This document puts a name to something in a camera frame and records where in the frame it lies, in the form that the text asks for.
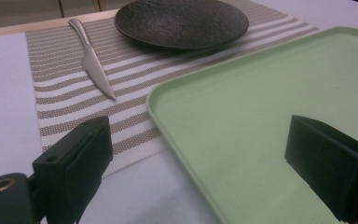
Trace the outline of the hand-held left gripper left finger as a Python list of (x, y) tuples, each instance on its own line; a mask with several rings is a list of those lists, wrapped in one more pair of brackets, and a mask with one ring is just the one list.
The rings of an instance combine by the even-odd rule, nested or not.
[(76, 224), (113, 159), (109, 118), (87, 120), (33, 162), (33, 184), (42, 193), (40, 217)]

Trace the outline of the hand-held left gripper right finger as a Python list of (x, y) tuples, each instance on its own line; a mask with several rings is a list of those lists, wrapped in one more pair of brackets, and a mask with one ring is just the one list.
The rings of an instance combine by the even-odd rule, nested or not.
[(340, 221), (358, 224), (358, 141), (316, 119), (293, 116), (286, 161)]

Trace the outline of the striped woven placemat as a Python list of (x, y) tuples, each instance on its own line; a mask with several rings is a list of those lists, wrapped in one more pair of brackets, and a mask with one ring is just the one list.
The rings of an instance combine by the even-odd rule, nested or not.
[(101, 93), (80, 61), (81, 40), (70, 25), (30, 31), (26, 41), (37, 117), (44, 150), (85, 120), (107, 116), (114, 159), (112, 174), (166, 148), (146, 111), (147, 94), (159, 83), (316, 32), (316, 27), (251, 0), (226, 0), (250, 22), (247, 33), (222, 49), (167, 51), (143, 48), (128, 40), (111, 18), (85, 28), (116, 97)]

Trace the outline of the light green plastic tray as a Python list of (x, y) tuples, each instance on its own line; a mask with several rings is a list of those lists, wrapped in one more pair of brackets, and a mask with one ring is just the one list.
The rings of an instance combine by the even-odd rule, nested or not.
[(358, 30), (338, 27), (156, 86), (148, 113), (222, 224), (340, 224), (286, 162), (294, 115), (358, 140)]

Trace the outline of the silver table knife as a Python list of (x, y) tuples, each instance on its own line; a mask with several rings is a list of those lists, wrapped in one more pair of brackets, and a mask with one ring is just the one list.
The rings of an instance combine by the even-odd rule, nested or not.
[(68, 23), (75, 29), (83, 45), (84, 56), (81, 59), (83, 69), (87, 72), (94, 85), (104, 95), (115, 100), (116, 96), (114, 91), (109, 83), (109, 80), (107, 79), (101, 62), (99, 61), (98, 56), (90, 43), (90, 39), (83, 23), (78, 19), (71, 19)]

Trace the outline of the black textured plate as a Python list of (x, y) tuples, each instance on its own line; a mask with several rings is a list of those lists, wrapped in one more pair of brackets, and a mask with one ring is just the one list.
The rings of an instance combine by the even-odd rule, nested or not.
[(220, 0), (136, 0), (121, 8), (115, 26), (125, 36), (164, 49), (209, 49), (243, 36), (246, 15)]

